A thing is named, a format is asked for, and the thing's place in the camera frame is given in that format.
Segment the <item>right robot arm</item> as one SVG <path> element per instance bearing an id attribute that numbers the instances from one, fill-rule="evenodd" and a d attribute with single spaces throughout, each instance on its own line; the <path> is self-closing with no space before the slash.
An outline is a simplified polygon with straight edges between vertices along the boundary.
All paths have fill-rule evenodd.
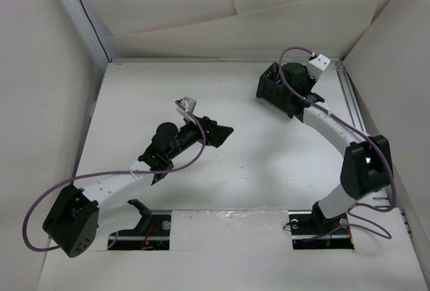
<path id="1" fill-rule="evenodd" d="M 310 224 L 317 236 L 347 228 L 343 216 L 363 206 L 362 199 L 385 187 L 395 187 L 388 139 L 370 136 L 330 113 L 312 88 L 326 65 L 279 65 L 279 79 L 288 90 L 289 116 L 311 127 L 331 143 L 343 158 L 339 184 L 312 207 Z"/>

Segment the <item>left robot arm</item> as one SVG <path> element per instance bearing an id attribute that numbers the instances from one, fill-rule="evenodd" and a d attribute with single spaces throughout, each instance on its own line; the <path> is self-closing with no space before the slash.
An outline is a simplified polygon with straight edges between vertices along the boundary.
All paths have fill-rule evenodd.
<path id="1" fill-rule="evenodd" d="M 182 127 L 171 122 L 160 124 L 149 146 L 127 170 L 106 171 L 101 181 L 83 188 L 68 183 L 61 189 L 43 230 L 70 258 L 82 254 L 104 235 L 128 230 L 144 234 L 152 214 L 131 195 L 181 171 L 174 166 L 174 158 L 196 143 L 202 148 L 218 148 L 233 132 L 230 126 L 206 116 L 188 118 Z"/>

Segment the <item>black two-compartment organizer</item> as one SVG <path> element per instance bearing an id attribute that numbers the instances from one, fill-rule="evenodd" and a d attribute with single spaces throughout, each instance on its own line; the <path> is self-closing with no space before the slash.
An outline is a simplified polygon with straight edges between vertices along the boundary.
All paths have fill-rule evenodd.
<path id="1" fill-rule="evenodd" d="M 284 85 L 280 77 L 278 63 L 272 63 L 259 77 L 256 97 L 285 112 L 289 118 L 293 118 L 298 111 L 295 95 Z"/>

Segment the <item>aluminium side rail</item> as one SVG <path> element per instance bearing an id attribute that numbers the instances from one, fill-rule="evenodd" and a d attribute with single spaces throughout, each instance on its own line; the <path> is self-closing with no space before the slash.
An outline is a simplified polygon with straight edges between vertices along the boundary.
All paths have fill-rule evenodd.
<path id="1" fill-rule="evenodd" d="M 352 125 L 362 132 L 367 132 L 347 69 L 343 66 L 342 62 L 337 62 L 335 63 L 335 70 L 342 88 Z"/>

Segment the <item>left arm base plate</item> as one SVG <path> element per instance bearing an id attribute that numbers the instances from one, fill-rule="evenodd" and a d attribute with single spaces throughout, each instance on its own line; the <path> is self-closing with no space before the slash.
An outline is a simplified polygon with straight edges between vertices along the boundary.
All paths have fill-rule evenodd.
<path id="1" fill-rule="evenodd" d="M 108 237 L 108 251 L 168 251 L 170 249 L 172 211 L 155 211 L 148 226 L 140 233 L 124 230 Z"/>

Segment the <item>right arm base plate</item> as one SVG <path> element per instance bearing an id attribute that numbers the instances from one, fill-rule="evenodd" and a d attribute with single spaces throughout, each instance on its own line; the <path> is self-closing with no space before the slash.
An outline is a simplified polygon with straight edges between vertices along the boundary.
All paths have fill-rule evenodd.
<path id="1" fill-rule="evenodd" d="M 348 223 L 346 213 L 322 224 L 311 210 L 292 210 L 284 229 L 291 234 L 293 250 L 353 250 Z"/>

